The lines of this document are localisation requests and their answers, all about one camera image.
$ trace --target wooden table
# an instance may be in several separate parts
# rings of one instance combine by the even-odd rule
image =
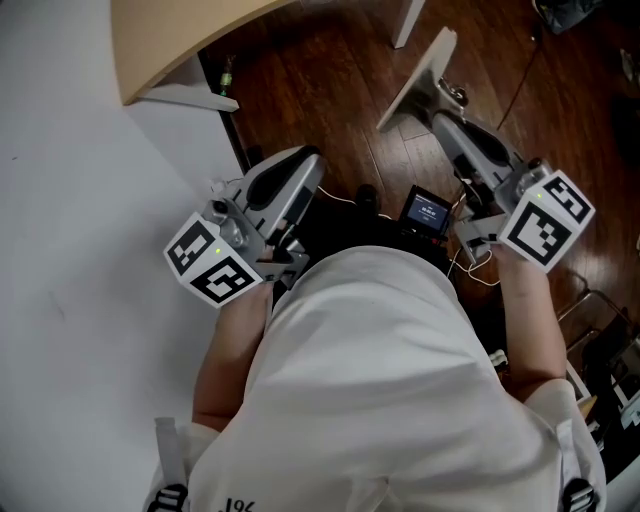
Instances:
[[[235,101],[207,91],[199,73],[191,83],[155,86],[181,64],[193,70],[189,59],[216,39],[291,1],[296,0],[111,0],[113,53],[123,105],[146,97],[237,109]],[[394,47],[405,45],[424,2],[403,0]]]

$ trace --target small screen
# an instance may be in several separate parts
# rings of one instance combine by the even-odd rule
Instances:
[[[424,224],[436,231],[442,230],[442,226],[447,220],[449,210],[444,206],[429,201],[428,199],[416,194],[416,197],[409,208],[407,217]]]

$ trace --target wire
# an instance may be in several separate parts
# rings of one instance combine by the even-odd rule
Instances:
[[[356,204],[356,202],[352,201],[351,199],[342,199],[341,197],[336,197],[333,194],[329,194],[329,192],[327,192],[325,189],[323,189],[320,186],[318,187],[318,190],[320,190],[320,192],[322,192],[323,194],[329,196],[331,199],[335,199],[336,201],[342,201],[343,203]],[[379,213],[378,217],[384,217],[385,219],[393,220],[391,217],[389,217],[388,215],[385,215],[384,213]]]
[[[451,275],[451,271],[453,270],[453,266],[456,264],[456,260],[458,259],[458,254],[460,254],[461,250],[462,250],[462,247],[460,247],[460,249],[458,249],[456,251],[456,253],[453,256],[453,259],[451,260],[451,266],[449,267],[449,270],[447,271],[447,279]]]
[[[460,196],[460,199],[458,199],[455,203],[453,203],[453,206],[451,207],[451,211],[455,212],[456,208],[458,207],[458,205],[467,197],[466,192],[462,194],[462,196]]]
[[[327,192],[325,189],[323,189],[322,187],[318,187],[318,190],[320,190],[320,192],[322,192],[323,194],[329,196],[331,199],[335,199],[336,201],[342,201],[343,203],[351,203],[351,204],[356,204],[355,201],[352,201],[351,199],[342,199],[341,197],[336,197],[334,195],[329,194],[329,192]]]
[[[483,281],[482,279],[478,279],[477,277],[471,275],[471,272],[473,272],[474,270],[478,270],[480,267],[489,263],[489,260],[493,257],[493,251],[489,250],[489,257],[486,260],[484,260],[482,263],[479,263],[475,267],[473,265],[470,265],[469,268],[464,268],[462,265],[460,265],[460,263],[456,261],[458,254],[460,254],[460,250],[461,248],[458,249],[453,259],[451,260],[451,267],[449,267],[449,272],[447,272],[447,277],[449,277],[449,274],[451,273],[451,269],[453,268],[453,266],[457,265],[460,268],[460,270],[462,270],[465,274],[469,276],[470,279],[473,279],[474,281],[477,281],[485,286],[496,286],[500,284],[500,279],[498,279],[495,283],[487,283],[486,281]]]

